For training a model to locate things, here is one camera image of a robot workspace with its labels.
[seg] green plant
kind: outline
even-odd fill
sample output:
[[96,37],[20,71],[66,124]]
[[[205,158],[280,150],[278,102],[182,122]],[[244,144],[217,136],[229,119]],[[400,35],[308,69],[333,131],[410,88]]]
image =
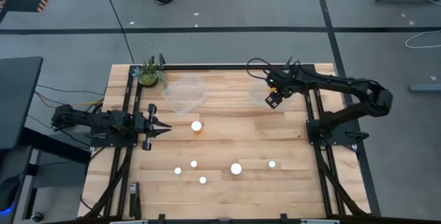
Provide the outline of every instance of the green plant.
[[153,57],[149,60],[148,64],[144,61],[141,67],[135,68],[132,76],[137,77],[143,85],[151,85],[156,80],[161,80],[163,87],[167,87],[167,79],[163,72],[159,70],[159,65],[153,63]]

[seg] gray floor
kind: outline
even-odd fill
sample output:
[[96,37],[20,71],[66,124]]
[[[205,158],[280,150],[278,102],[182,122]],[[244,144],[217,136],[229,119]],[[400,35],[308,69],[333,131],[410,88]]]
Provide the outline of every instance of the gray floor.
[[[152,0],[113,2],[125,28],[324,26],[318,0],[176,0],[167,6]],[[433,3],[327,0],[327,5],[334,27],[441,26],[441,6]],[[0,24],[0,29],[70,28],[118,28],[118,23],[108,0],[50,0],[43,13],[9,12]],[[336,36],[347,74],[375,79],[395,97],[389,116],[360,120],[362,130],[371,135],[367,155],[382,215],[441,220],[437,211],[441,207],[441,131],[437,129],[441,96],[411,94],[407,89],[410,83],[432,82],[431,76],[438,78],[435,82],[441,80],[441,48],[406,48],[404,42],[415,34]],[[283,62],[288,56],[303,63],[334,62],[324,33],[129,34],[127,40],[137,63],[159,52],[168,63],[246,62],[251,57]],[[440,43],[441,34],[415,41],[417,45]],[[45,59],[42,85],[97,92],[104,90],[112,64],[130,63],[121,34],[0,36],[0,59],[23,56]],[[38,91],[66,103],[99,100],[91,94]],[[49,124],[52,113],[38,99],[32,102],[33,117]],[[32,119],[26,126],[52,134]],[[81,166],[67,166],[72,165],[55,165],[83,173]],[[45,214],[44,222],[75,218],[81,180],[39,192],[35,210]],[[16,223],[25,222],[17,219]]]

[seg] wooden tabletop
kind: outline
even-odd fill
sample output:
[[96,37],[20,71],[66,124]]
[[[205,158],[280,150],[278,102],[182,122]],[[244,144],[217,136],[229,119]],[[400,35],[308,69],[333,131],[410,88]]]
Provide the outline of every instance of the wooden tabletop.
[[[103,111],[122,109],[129,67],[112,66]],[[319,73],[334,74],[330,63],[315,67]],[[133,152],[128,182],[141,185],[142,218],[157,219],[159,214],[167,219],[280,218],[281,213],[287,213],[288,218],[325,217],[314,150],[308,142],[303,96],[294,95],[294,102],[285,111],[270,110],[250,101],[249,89],[255,79],[245,70],[167,71],[165,76],[171,85],[189,73],[202,78],[209,96],[185,116],[174,113],[162,97],[159,84],[142,90],[140,111],[147,116],[148,104],[154,103],[159,120],[173,126],[171,132],[152,141],[150,152],[141,149],[145,136],[140,135]],[[136,84],[132,86],[130,111]],[[340,93],[320,92],[325,110],[343,108]],[[192,132],[193,121],[203,124],[201,134]],[[356,154],[345,147],[333,148],[342,186],[369,212]],[[83,191],[88,205],[95,204],[108,185],[113,154],[114,148],[108,147],[89,166]],[[198,161],[196,168],[190,166],[193,160]],[[276,167],[269,169],[269,161],[275,161]],[[230,172],[233,163],[242,165],[241,174]],[[175,175],[176,167],[182,169],[181,175]],[[207,178],[204,185],[199,183],[201,176]],[[329,182],[328,187],[337,213]],[[113,214],[118,196],[117,189]],[[129,218],[128,197],[124,218]],[[79,216],[86,212],[88,209],[81,205]]]

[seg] potted plant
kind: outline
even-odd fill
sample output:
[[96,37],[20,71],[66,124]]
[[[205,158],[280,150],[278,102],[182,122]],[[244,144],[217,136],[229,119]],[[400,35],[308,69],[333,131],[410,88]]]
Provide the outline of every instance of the potted plant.
[[164,77],[162,71],[159,70],[159,65],[153,62],[153,57],[149,60],[147,64],[144,64],[133,71],[133,77],[138,78],[138,82],[147,88],[154,87],[159,80],[163,82],[163,87],[167,87],[167,79]]

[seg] clear plastic bowl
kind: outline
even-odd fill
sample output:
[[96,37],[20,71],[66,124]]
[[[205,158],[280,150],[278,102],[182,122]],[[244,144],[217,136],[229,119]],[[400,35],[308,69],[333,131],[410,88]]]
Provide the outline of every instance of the clear plastic bowl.
[[179,116],[184,116],[208,97],[208,87],[198,76],[179,79],[163,91],[163,97]]
[[[249,89],[249,100],[256,105],[271,109],[268,103],[265,102],[265,99],[270,93],[271,88],[264,81],[255,81],[253,86]],[[293,102],[294,96],[291,96],[288,99],[283,99],[282,103],[280,103],[274,110],[287,110],[292,106]]]

